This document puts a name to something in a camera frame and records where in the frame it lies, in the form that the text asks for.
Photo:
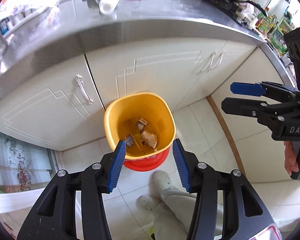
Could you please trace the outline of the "person's right hand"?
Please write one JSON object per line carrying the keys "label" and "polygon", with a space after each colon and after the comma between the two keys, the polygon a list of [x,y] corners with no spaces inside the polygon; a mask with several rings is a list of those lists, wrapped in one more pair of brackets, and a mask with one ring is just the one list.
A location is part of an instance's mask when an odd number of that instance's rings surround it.
{"label": "person's right hand", "polygon": [[293,151],[292,143],[290,141],[284,142],[285,146],[285,169],[287,173],[291,176],[292,172],[298,172],[298,163],[296,161],[296,155]]}

